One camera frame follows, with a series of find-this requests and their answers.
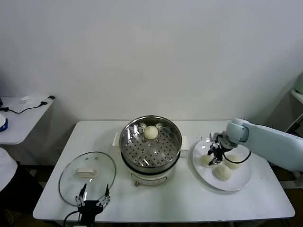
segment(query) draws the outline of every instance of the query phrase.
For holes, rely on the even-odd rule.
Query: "white wall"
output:
[[[302,9],[301,0],[0,0],[0,94],[57,96],[44,157],[78,120],[264,123],[303,70]]]

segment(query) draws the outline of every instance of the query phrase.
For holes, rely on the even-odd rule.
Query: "steamed bun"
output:
[[[236,155],[227,155],[226,156],[229,160],[233,161],[233,162],[240,162],[242,161],[241,158],[239,158]],[[237,169],[241,166],[241,164],[236,164],[236,163],[232,163],[226,159],[224,159],[224,164],[226,164],[230,169]]]
[[[158,136],[158,129],[155,126],[147,126],[144,130],[144,137],[148,140],[153,140]]]
[[[209,162],[213,159],[213,155],[202,155],[201,157],[201,164],[206,168],[211,168],[212,166],[209,166]]]
[[[214,169],[214,175],[222,181],[227,181],[232,176],[232,172],[226,165],[220,165]]]

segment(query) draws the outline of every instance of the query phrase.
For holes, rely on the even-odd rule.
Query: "glass lid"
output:
[[[63,170],[59,180],[61,197],[70,205],[77,206],[76,196],[85,184],[83,200],[99,200],[110,189],[116,176],[113,159],[103,152],[89,152],[75,158]]]

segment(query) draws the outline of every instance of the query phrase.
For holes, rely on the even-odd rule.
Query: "metal rim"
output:
[[[87,152],[87,153],[84,153],[84,154],[82,154],[82,155],[79,155],[79,156],[75,157],[75,158],[74,158],[69,164],[67,164],[67,166],[63,169],[63,171],[62,171],[62,173],[61,173],[61,175],[60,175],[60,178],[59,178],[59,183],[58,183],[58,190],[59,190],[60,197],[61,197],[66,203],[68,203],[68,204],[70,204],[71,206],[74,206],[74,207],[76,207],[77,205],[74,205],[74,204],[72,204],[72,203],[66,201],[66,200],[63,198],[63,196],[61,195],[61,192],[60,192],[60,182],[61,182],[61,178],[62,178],[62,175],[63,175],[64,171],[67,169],[67,167],[68,167],[74,160],[76,160],[77,158],[79,158],[79,157],[81,157],[81,156],[83,156],[83,155],[87,155],[87,154],[90,154],[90,153],[100,153],[100,154],[104,154],[104,155],[108,156],[108,157],[113,161],[114,167],[115,167],[115,174],[114,174],[113,182],[111,183],[111,185],[108,186],[108,189],[110,189],[110,188],[112,187],[112,185],[114,184],[115,178],[116,178],[116,164],[115,164],[113,158],[112,158],[110,155],[108,155],[107,153],[100,152],[100,151],[92,151],[92,152]]]

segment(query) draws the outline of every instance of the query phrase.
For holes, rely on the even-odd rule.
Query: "cable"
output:
[[[15,114],[20,114],[20,113],[23,113],[24,111],[26,111],[26,110],[30,110],[30,109],[36,109],[36,108],[38,108],[38,107],[41,107],[41,106],[43,106],[44,104],[40,104],[40,105],[38,105],[38,106],[35,106],[35,107],[30,107],[30,108],[26,108],[26,109],[24,109],[24,110],[22,110],[21,112],[16,112],[16,111],[14,111],[14,110],[11,110],[11,109],[8,109],[8,111],[11,111],[11,112],[13,112],[13,113],[15,113]]]
[[[234,164],[240,164],[240,163],[245,162],[247,159],[249,159],[250,155],[251,155],[251,151],[249,151],[249,154],[247,155],[247,157],[246,157],[244,160],[242,160],[242,161],[240,161],[240,162],[234,162],[234,161],[229,160],[229,159],[225,156],[225,153],[223,153],[224,158],[225,158],[227,161],[229,161],[229,162],[231,162],[231,163],[234,163]]]
[[[78,213],[78,212],[79,212],[78,210],[75,210],[75,211],[73,211],[72,213],[69,213],[69,214],[65,217],[65,219],[64,219],[64,221],[63,221],[63,227],[65,227],[65,223],[66,223],[67,218],[68,218],[70,215],[76,214],[76,213]]]
[[[290,128],[297,122],[297,120],[299,120],[301,117],[303,116],[303,114],[301,114],[293,123],[291,123],[291,125],[285,130],[285,132],[287,133],[288,130],[290,130]]]
[[[21,112],[16,112],[14,110],[11,110],[9,107],[1,107],[0,108],[0,111],[4,111],[4,112],[7,112],[7,111],[11,111],[15,114],[20,114],[20,113],[23,113],[24,111],[26,110],[30,110],[30,109],[36,109],[36,108],[39,108],[43,105],[47,105],[49,102],[51,102],[52,100],[54,100],[56,97],[55,96],[49,96],[48,98],[46,98],[45,100],[41,101],[40,104],[38,106],[35,106],[35,107],[30,107],[30,108],[26,108],[24,110],[22,110]]]

